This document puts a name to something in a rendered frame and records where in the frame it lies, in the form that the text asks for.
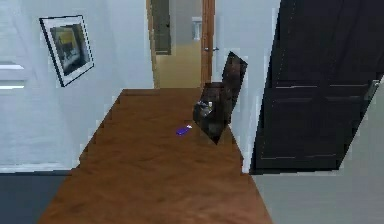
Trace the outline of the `grey object on commode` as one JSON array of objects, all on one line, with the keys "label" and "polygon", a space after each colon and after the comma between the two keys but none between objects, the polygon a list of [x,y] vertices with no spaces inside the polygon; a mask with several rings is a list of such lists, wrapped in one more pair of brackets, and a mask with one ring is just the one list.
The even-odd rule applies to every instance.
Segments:
[{"label": "grey object on commode", "polygon": [[198,106],[199,113],[202,117],[207,117],[213,110],[213,103],[211,101],[198,101],[196,105]]}]

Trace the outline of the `small purple bottle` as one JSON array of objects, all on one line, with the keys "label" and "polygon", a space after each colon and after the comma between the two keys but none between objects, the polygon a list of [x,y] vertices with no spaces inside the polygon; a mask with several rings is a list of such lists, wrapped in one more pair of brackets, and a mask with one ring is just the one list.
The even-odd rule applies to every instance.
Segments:
[{"label": "small purple bottle", "polygon": [[192,129],[192,126],[191,125],[186,125],[185,127],[179,128],[176,131],[176,135],[182,136],[182,135],[186,134],[190,129]]}]

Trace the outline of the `brown wooden room door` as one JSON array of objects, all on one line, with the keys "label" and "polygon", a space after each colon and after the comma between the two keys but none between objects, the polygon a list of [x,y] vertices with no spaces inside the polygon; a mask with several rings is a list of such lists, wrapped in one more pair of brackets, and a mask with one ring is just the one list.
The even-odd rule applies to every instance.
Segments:
[{"label": "brown wooden room door", "polygon": [[213,52],[206,52],[205,47],[213,48],[215,0],[202,0],[202,34],[201,34],[201,86],[212,78]]}]

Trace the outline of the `grey room door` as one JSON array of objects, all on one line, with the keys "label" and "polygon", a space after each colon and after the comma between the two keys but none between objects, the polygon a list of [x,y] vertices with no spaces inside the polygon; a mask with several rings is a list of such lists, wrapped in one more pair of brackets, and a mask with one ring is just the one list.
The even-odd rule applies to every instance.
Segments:
[{"label": "grey room door", "polygon": [[155,51],[157,55],[171,54],[169,0],[151,0]]}]

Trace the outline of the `black room door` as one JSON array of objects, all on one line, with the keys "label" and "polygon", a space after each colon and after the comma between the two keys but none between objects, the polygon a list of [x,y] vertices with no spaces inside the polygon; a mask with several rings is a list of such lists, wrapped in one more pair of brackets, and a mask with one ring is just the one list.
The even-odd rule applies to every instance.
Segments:
[{"label": "black room door", "polygon": [[384,0],[281,0],[253,175],[340,167],[384,79]]}]

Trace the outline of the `black framed wall picture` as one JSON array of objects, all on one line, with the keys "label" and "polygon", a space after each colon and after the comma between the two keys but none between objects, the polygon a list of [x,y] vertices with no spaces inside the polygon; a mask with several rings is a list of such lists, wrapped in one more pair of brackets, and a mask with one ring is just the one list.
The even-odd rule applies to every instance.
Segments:
[{"label": "black framed wall picture", "polygon": [[95,66],[82,15],[44,17],[39,22],[61,87]]}]

